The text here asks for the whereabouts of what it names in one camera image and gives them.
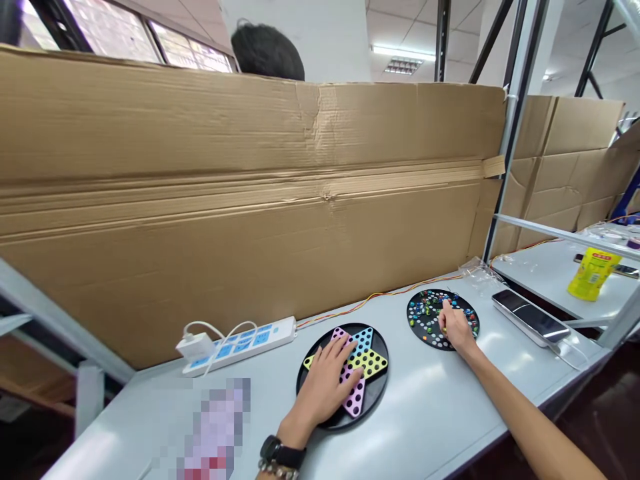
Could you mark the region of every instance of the yellow container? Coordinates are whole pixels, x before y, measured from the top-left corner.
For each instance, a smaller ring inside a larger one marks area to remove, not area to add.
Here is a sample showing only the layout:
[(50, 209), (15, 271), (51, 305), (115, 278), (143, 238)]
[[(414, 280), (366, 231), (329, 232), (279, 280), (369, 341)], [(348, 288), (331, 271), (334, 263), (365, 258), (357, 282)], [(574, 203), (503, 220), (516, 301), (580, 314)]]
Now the yellow container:
[(588, 248), (578, 273), (569, 284), (569, 293), (582, 300), (596, 301), (602, 284), (621, 258), (620, 255)]

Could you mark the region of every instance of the table surface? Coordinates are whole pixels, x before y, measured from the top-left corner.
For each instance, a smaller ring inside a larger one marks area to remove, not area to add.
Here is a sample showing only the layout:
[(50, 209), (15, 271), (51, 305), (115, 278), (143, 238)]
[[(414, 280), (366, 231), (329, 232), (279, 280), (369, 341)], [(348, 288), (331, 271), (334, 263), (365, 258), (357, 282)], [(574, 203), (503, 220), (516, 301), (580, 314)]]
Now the table surface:
[[(431, 287), (455, 291), (472, 304), (481, 322), (480, 348), (534, 404), (540, 406), (580, 375), (494, 308), (491, 295), (502, 284), (478, 289), (457, 279), (422, 289)], [(276, 432), (295, 400), (295, 379), (307, 350), (325, 332), (351, 322), (368, 324), (384, 337), (389, 350), (386, 390), (354, 427), (314, 433), (303, 478), (446, 478), (507, 429), (462, 358), (424, 345), (410, 331), (405, 309), (416, 291), (375, 298), (349, 315), (299, 330), (288, 345), (205, 378), (182, 378), (184, 360), (138, 372), (44, 478), (136, 479), (151, 459), (154, 468), (146, 479), (167, 478), (188, 449), (201, 401), (210, 389), (224, 389), (234, 378), (251, 379), (251, 415), (231, 480), (254, 478), (262, 442)], [(574, 331), (567, 340), (588, 357), (582, 367), (592, 367), (610, 353)], [(579, 357), (571, 360), (580, 364)]]
[[(624, 227), (612, 225), (611, 228), (622, 230)], [(640, 282), (612, 273), (595, 302), (574, 297), (567, 291), (579, 266), (573, 258), (577, 253), (584, 254), (586, 251), (583, 245), (566, 240), (548, 242), (510, 253), (508, 257), (511, 260), (496, 259), (493, 268), (503, 277), (578, 319), (613, 317), (620, 312)], [(640, 269), (638, 261), (622, 259), (621, 263)]]

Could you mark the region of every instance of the watch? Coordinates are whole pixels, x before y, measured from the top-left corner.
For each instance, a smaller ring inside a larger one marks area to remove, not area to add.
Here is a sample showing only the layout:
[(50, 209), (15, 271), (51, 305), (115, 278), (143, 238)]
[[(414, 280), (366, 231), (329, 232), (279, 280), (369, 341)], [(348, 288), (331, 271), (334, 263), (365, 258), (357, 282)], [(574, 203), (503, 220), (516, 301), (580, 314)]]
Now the watch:
[(275, 435), (268, 436), (260, 449), (260, 457), (266, 463), (276, 463), (293, 470), (300, 470), (306, 454), (307, 449), (296, 450), (286, 447)]

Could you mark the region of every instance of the smartphone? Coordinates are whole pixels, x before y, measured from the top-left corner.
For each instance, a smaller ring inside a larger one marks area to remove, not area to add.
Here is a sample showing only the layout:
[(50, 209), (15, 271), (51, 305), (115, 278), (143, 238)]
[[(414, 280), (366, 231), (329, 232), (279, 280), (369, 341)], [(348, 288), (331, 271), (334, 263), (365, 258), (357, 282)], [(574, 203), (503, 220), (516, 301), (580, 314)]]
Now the smartphone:
[[(584, 258), (584, 255), (582, 253), (578, 253), (574, 258), (573, 261), (580, 263), (582, 262), (582, 258)], [(613, 268), (613, 272), (617, 273), (618, 275), (624, 275), (625, 277), (629, 277), (629, 278), (634, 278), (636, 280), (638, 280), (638, 278), (640, 278), (640, 274), (638, 273), (638, 269), (635, 269), (633, 267), (628, 267), (626, 265), (616, 265)]]
[(513, 290), (502, 290), (492, 298), (496, 308), (540, 347), (556, 345), (570, 334), (562, 322)]

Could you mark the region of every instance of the dark floor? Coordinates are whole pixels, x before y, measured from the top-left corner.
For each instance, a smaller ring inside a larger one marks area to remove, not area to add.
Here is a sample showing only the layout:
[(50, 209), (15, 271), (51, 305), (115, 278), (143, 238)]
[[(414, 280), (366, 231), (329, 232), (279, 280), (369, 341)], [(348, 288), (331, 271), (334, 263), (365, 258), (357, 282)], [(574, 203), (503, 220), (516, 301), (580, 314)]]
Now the dark floor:
[[(558, 426), (609, 480), (640, 479), (640, 344), (627, 342), (560, 416)], [(73, 440), (73, 422), (31, 409), (0, 423), (2, 478), (42, 477)], [(508, 436), (456, 480), (535, 476)]]
[[(640, 479), (640, 344), (626, 342), (557, 425), (609, 480)], [(456, 480), (535, 478), (508, 436)]]

